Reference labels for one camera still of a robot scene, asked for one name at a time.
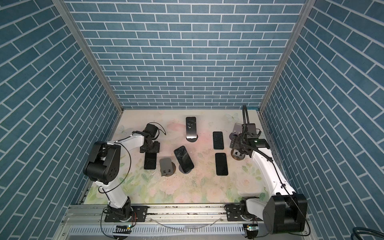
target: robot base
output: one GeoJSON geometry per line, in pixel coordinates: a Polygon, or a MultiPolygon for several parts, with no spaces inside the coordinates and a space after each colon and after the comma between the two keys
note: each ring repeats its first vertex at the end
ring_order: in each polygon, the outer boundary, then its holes
{"type": "Polygon", "coordinates": [[[150,147],[141,146],[140,147],[140,153],[145,153],[145,152],[159,153],[160,152],[160,143],[157,141],[154,141],[153,145],[150,147]]]}
{"type": "Polygon", "coordinates": [[[105,213],[105,222],[128,222],[132,219],[131,200],[127,199],[122,208],[116,209],[108,205],[104,210],[105,213]]]}
{"type": "Polygon", "coordinates": [[[104,212],[106,213],[104,222],[145,222],[145,219],[147,217],[147,211],[148,207],[147,206],[131,206],[130,207],[130,212],[131,215],[129,216],[128,219],[125,220],[120,220],[120,218],[111,212],[104,212]]]}

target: phone screen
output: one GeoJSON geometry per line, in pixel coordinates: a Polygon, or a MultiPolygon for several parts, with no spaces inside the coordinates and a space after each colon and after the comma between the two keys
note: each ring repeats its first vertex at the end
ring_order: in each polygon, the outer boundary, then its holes
{"type": "Polygon", "coordinates": [[[223,150],[224,149],[223,132],[213,132],[213,137],[214,137],[214,149],[223,150]]]}
{"type": "Polygon", "coordinates": [[[156,169],[156,157],[157,153],[146,152],[144,158],[144,169],[153,170],[156,169]]]}
{"type": "Polygon", "coordinates": [[[216,174],[218,176],[228,175],[227,155],[225,153],[216,153],[216,174]]]}
{"type": "Polygon", "coordinates": [[[184,172],[189,172],[195,167],[184,146],[175,149],[173,152],[184,172]]]}

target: brick wallpaper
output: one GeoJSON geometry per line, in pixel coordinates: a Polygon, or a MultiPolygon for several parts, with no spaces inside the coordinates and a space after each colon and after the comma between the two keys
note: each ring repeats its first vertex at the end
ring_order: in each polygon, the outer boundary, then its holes
{"type": "Polygon", "coordinates": [[[50,0],[0,0],[0,239],[52,238],[117,116],[50,0]]]}
{"type": "Polygon", "coordinates": [[[383,13],[317,0],[264,112],[319,239],[384,231],[383,13]]]}
{"type": "Polygon", "coordinates": [[[125,108],[257,107],[305,0],[66,1],[125,108]]]}

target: round base plate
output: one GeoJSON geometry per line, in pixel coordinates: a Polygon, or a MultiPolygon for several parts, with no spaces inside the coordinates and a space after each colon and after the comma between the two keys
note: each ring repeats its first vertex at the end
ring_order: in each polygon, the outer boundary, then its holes
{"type": "Polygon", "coordinates": [[[199,138],[198,135],[196,135],[196,138],[185,138],[188,142],[196,142],[197,139],[199,138]]]}
{"type": "Polygon", "coordinates": [[[172,169],[173,169],[173,173],[166,174],[165,175],[166,177],[172,176],[176,172],[176,165],[174,163],[172,163],[172,169]]]}
{"type": "Polygon", "coordinates": [[[236,155],[236,154],[233,154],[234,151],[235,151],[234,149],[231,150],[231,156],[233,157],[234,160],[240,161],[240,160],[243,160],[245,158],[245,154],[242,154],[241,156],[236,155]]]}
{"type": "Polygon", "coordinates": [[[184,174],[188,174],[188,173],[190,173],[192,171],[192,169],[191,169],[188,172],[184,172],[183,169],[181,168],[181,165],[179,166],[179,170],[180,170],[180,172],[182,172],[184,174]]]}

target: smartphone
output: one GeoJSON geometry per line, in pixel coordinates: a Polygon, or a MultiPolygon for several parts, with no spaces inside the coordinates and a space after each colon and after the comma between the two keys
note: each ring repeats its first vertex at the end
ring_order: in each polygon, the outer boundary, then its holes
{"type": "Polygon", "coordinates": [[[189,172],[195,167],[184,146],[175,149],[173,153],[184,172],[189,172]]]}
{"type": "Polygon", "coordinates": [[[216,175],[227,176],[228,175],[227,155],[225,153],[216,153],[215,161],[216,161],[216,175]]]}
{"type": "Polygon", "coordinates": [[[146,152],[145,158],[144,158],[144,169],[145,170],[156,169],[156,158],[157,158],[157,153],[146,152]]]}
{"type": "Polygon", "coordinates": [[[214,150],[224,149],[223,132],[213,132],[214,150]]]}

